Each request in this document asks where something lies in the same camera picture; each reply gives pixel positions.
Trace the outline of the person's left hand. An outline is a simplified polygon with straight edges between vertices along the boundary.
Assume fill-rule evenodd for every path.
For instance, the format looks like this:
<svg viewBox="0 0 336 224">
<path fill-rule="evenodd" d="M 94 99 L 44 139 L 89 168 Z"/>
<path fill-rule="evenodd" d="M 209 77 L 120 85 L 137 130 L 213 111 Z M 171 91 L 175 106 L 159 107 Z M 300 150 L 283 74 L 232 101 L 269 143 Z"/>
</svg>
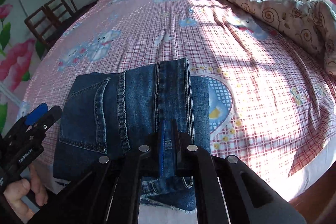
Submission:
<svg viewBox="0 0 336 224">
<path fill-rule="evenodd" d="M 34 212 L 22 201 L 30 190 L 34 192 L 35 202 L 42 207 L 48 202 L 48 194 L 42 184 L 37 170 L 33 164 L 29 165 L 30 181 L 26 178 L 9 184 L 4 191 L 4 196 L 21 221 L 27 223 L 34 215 Z"/>
</svg>

